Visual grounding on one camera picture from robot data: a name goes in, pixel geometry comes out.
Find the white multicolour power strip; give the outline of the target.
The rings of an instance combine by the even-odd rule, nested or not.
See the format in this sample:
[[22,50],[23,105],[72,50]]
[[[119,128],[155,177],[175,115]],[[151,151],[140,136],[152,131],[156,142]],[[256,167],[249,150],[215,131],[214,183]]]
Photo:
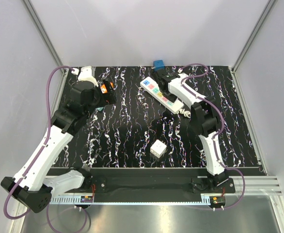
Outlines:
[[160,104],[166,107],[171,113],[178,114],[181,109],[183,109],[184,104],[176,100],[172,102],[168,100],[161,93],[158,84],[150,77],[145,78],[140,82],[140,86],[149,93],[152,97],[154,97]]

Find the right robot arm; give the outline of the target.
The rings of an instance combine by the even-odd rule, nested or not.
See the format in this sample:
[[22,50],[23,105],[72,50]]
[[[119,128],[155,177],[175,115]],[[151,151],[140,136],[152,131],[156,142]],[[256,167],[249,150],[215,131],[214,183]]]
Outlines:
[[224,189],[229,177],[221,156],[219,134],[223,131],[223,117],[216,106],[216,100],[187,85],[189,76],[182,77],[178,73],[159,69],[151,71],[151,78],[165,98],[171,102],[180,100],[190,108],[190,126],[203,145],[208,172],[206,180],[197,189],[215,193]]

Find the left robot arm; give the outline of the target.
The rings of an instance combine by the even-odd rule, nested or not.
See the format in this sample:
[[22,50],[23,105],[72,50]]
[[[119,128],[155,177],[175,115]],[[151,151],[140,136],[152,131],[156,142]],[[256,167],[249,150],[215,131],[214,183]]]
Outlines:
[[78,81],[71,87],[70,99],[51,118],[41,143],[22,169],[13,177],[4,177],[0,185],[11,197],[34,213],[43,211],[54,196],[78,189],[87,192],[92,178],[87,168],[47,178],[54,161],[87,123],[95,109],[116,103],[113,84],[103,80],[101,86],[91,81]]

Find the white cube adapter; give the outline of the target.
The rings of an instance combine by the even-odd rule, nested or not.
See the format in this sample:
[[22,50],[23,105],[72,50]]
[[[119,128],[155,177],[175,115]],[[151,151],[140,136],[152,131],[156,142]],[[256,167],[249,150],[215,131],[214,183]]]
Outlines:
[[161,142],[160,140],[156,140],[150,148],[150,152],[156,158],[161,158],[167,149],[167,145]]

